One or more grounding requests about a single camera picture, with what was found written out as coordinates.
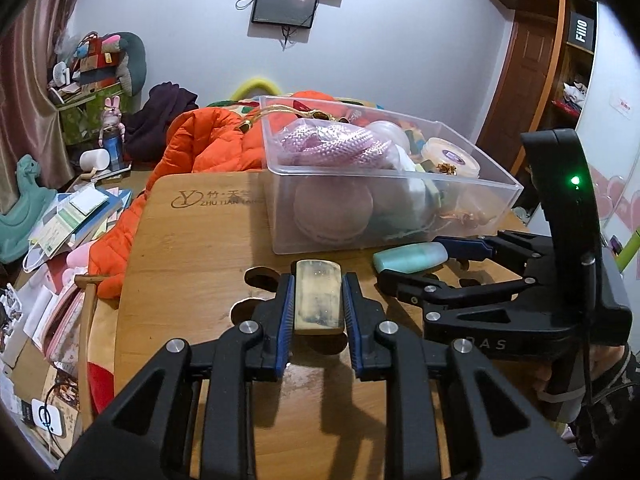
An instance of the silver bolt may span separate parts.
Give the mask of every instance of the silver bolt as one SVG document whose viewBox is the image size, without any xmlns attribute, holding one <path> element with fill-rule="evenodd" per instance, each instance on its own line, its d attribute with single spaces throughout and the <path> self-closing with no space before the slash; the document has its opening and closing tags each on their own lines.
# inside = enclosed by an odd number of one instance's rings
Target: silver bolt
<svg viewBox="0 0 640 480">
<path fill-rule="evenodd" d="M 238 325 L 238 328 L 243 334 L 252 334 L 254 332 L 257 332 L 258 324 L 253 319 L 250 319 L 249 321 L 243 321 L 242 323 L 240 323 Z"/>
<path fill-rule="evenodd" d="M 453 342 L 453 348 L 455 348 L 461 354 L 468 354 L 474 347 L 473 343 L 469 339 L 456 339 Z"/>
<path fill-rule="evenodd" d="M 171 339 L 166 344 L 166 349 L 172 354 L 178 354 L 184 350 L 184 341 L 182 339 Z"/>
<path fill-rule="evenodd" d="M 398 331 L 398 325 L 396 325 L 393 321 L 383 321 L 378 325 L 380 332 L 385 334 L 395 334 Z"/>
</svg>

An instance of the pink curtain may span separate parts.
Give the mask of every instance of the pink curtain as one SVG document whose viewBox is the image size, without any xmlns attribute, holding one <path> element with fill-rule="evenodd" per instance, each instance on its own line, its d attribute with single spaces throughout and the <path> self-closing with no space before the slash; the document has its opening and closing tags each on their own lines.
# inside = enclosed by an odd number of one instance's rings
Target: pink curtain
<svg viewBox="0 0 640 480">
<path fill-rule="evenodd" d="M 18 199 L 16 162 L 40 163 L 40 185 L 59 188 L 74 176 L 55 106 L 47 97 L 54 46 L 77 0 L 29 0 L 0 41 L 0 212 Z"/>
</svg>

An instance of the wooden table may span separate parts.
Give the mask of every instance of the wooden table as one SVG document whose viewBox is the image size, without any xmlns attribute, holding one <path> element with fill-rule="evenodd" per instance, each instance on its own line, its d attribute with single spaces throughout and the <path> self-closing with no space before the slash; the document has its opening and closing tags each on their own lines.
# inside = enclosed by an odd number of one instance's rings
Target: wooden table
<svg viewBox="0 0 640 480">
<path fill-rule="evenodd" d="M 243 279 L 245 270 L 255 266 L 287 272 L 296 258 L 271 251 L 261 177 L 260 173 L 180 174 L 155 184 L 120 300 L 116 392 L 169 339 L 181 337 L 195 344 L 218 338 L 232 326 L 229 313 L 236 301 L 273 297 Z M 523 229 L 511 213 L 502 227 Z M 389 319 L 420 333 L 422 311 L 382 296 L 374 286 L 375 251 L 309 257 L 333 260 L 342 272 L 357 272 L 365 297 L 380 301 Z M 437 274 L 450 284 L 458 284 L 461 277 L 481 283 L 514 277 L 493 262 L 472 262 L 468 272 L 452 264 Z M 260 399 L 254 406 L 254 423 L 262 480 L 382 477 L 385 385 L 354 380 L 348 349 L 338 356 L 323 356 L 294 341 L 282 383 L 255 383 L 254 399 Z M 442 431 L 440 437 L 446 478 L 449 463 Z M 194 475 L 198 446 L 196 440 Z"/>
</svg>

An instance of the green dinosaur toy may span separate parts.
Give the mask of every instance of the green dinosaur toy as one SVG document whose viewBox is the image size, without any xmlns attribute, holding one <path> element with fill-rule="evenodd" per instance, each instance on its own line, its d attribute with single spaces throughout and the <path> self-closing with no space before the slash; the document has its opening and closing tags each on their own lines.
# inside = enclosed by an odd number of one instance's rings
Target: green dinosaur toy
<svg viewBox="0 0 640 480">
<path fill-rule="evenodd" d="M 20 198 L 6 215 L 0 215 L 0 263 L 3 264 L 26 254 L 29 232 L 56 196 L 55 189 L 36 184 L 40 165 L 31 155 L 18 161 L 15 176 Z"/>
</svg>

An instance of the pink plush toy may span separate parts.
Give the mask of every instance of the pink plush toy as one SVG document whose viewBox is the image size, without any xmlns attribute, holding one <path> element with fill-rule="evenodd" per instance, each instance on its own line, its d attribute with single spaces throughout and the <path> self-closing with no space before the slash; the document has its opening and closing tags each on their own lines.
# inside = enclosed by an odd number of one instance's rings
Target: pink plush toy
<svg viewBox="0 0 640 480">
<path fill-rule="evenodd" d="M 120 122 L 122 113 L 120 111 L 120 96 L 116 95 L 113 98 L 113 105 L 111 105 L 111 98 L 107 97 L 104 100 L 104 111 L 102 112 L 102 127 L 100 128 L 100 136 L 98 137 L 98 144 L 102 147 L 102 136 L 105 130 L 117 128 L 120 130 L 120 136 L 124 141 L 124 124 Z"/>
</svg>

